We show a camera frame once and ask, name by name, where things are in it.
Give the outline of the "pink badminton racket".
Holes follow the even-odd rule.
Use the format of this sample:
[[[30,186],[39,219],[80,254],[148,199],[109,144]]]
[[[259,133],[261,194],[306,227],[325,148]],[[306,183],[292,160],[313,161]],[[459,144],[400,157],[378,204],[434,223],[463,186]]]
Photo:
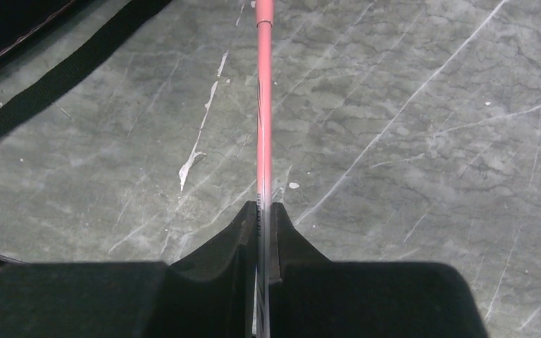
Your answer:
[[[256,336],[271,336],[270,268],[271,268],[271,207],[272,171],[272,37],[274,1],[255,4],[257,29],[258,118],[256,143]]]

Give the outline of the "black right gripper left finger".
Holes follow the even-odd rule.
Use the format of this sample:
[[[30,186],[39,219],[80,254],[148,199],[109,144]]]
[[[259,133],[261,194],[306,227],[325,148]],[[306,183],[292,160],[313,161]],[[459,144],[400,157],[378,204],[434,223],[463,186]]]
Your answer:
[[[250,337],[256,207],[179,261],[7,263],[0,337]]]

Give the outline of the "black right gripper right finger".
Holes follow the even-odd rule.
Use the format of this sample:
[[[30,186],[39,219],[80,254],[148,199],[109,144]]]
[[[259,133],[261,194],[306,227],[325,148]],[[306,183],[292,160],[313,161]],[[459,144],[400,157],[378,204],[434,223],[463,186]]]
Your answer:
[[[486,337],[468,283],[430,261],[332,261],[271,209],[272,337]]]

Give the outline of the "pink racket bag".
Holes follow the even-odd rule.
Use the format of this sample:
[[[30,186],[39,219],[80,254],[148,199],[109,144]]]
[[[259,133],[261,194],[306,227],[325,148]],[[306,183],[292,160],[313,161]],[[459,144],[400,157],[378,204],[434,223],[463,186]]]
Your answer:
[[[167,1],[0,1],[0,139],[108,60]]]

